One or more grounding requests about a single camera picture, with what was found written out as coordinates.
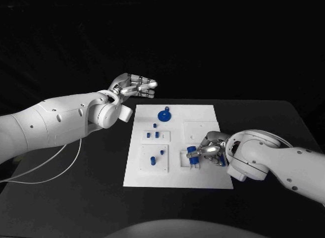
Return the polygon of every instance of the robotic hand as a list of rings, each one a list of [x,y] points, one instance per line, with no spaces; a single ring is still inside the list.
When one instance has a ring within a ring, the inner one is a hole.
[[[129,96],[154,98],[155,87],[155,80],[124,73],[108,90],[47,99],[1,116],[0,164],[32,150],[72,143],[118,119],[128,122],[132,109],[122,102]]]
[[[198,149],[187,157],[204,156],[216,165],[224,155],[230,165],[227,173],[239,180],[246,177],[265,180],[269,170],[283,186],[325,204],[325,155],[293,147],[275,134],[246,130],[233,136],[210,131]]]

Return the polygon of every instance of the black table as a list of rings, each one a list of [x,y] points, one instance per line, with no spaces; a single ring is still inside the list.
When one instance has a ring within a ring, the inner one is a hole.
[[[321,152],[293,106],[285,101],[134,99],[137,104],[214,105],[220,129],[234,134],[266,130],[293,146]],[[226,224],[269,237],[324,236],[325,208],[285,189],[269,173],[265,181],[233,179],[233,190],[122,187],[134,115],[85,139],[69,171],[37,185],[9,183],[0,195],[0,235],[104,237],[141,222],[193,219]],[[56,176],[70,164],[79,142],[22,181]],[[16,173],[36,167],[59,151],[24,154]]]

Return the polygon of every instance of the white platform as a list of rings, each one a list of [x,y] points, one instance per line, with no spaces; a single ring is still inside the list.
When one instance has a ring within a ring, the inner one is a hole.
[[[157,115],[165,107],[171,119],[161,122]],[[198,147],[211,130],[220,131],[213,105],[137,105],[124,186],[233,189],[227,167],[203,157],[194,166],[186,158],[187,147]]]

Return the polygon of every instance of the blue knob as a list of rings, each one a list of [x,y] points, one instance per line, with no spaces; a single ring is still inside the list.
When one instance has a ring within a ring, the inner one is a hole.
[[[155,157],[154,157],[154,156],[150,158],[150,161],[151,161],[151,165],[155,165],[155,164],[157,164],[157,161],[155,161]]]
[[[187,148],[187,152],[188,152],[188,153],[191,153],[191,152],[196,151],[196,150],[197,150],[196,146],[190,146],[190,147]],[[198,162],[200,162],[198,157],[190,158],[190,163],[191,163],[191,165],[198,164]]]
[[[171,119],[171,113],[170,113],[168,107],[165,107],[164,111],[158,113],[157,117],[161,121],[168,121]]]

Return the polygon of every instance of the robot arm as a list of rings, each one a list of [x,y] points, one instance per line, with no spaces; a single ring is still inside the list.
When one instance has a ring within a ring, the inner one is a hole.
[[[155,80],[124,73],[108,90],[42,101],[19,113],[0,117],[0,164],[14,156],[62,146],[128,122],[132,110],[122,105],[129,96],[154,98]]]
[[[216,136],[220,143],[207,140]],[[227,173],[240,181],[250,177],[265,180],[269,170],[283,186],[325,204],[325,155],[292,145],[262,130],[239,132],[232,137],[210,131],[197,151],[187,157],[226,155],[230,162]]]

